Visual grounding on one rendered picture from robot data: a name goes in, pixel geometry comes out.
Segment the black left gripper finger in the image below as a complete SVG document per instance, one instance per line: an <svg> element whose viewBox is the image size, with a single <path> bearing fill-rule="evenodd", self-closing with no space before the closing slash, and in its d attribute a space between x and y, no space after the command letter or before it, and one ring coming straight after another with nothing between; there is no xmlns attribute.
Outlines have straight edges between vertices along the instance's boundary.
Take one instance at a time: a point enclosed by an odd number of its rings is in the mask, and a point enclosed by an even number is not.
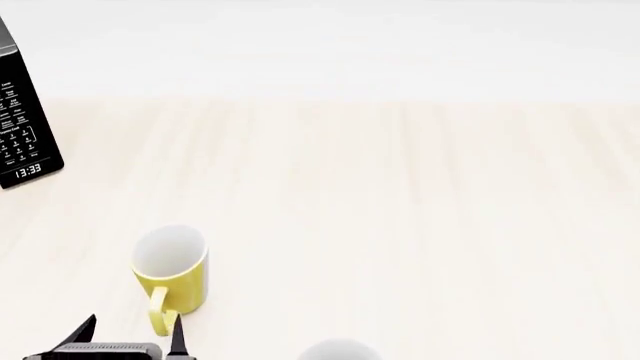
<svg viewBox="0 0 640 360"><path fill-rule="evenodd" d="M95 314L91 314L80 326L78 326L67 338L53 347L54 350L71 343L90 343L92 341L95 326L97 323L97 317Z"/></svg>
<svg viewBox="0 0 640 360"><path fill-rule="evenodd" d="M187 355L181 315L178 314L173 326L169 355Z"/></svg>

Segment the yellow and white mug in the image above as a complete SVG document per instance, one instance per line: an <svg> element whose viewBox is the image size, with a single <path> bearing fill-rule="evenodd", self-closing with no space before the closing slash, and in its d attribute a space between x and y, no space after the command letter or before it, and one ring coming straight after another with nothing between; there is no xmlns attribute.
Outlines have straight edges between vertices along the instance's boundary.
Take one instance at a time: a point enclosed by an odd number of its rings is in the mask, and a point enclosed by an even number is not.
<svg viewBox="0 0 640 360"><path fill-rule="evenodd" d="M209 286L208 260L206 239L194 227L170 224L138 240L131 268L148 297L148 317L156 335L170 335L180 315L204 304Z"/></svg>

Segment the black microwave oven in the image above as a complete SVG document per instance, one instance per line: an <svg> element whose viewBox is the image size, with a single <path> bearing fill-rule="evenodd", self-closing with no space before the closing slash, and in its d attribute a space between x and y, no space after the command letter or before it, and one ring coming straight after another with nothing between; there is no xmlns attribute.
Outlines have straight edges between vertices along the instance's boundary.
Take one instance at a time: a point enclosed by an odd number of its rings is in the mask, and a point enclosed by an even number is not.
<svg viewBox="0 0 640 360"><path fill-rule="evenodd" d="M13 188L63 168L19 47L0 18L0 188Z"/></svg>

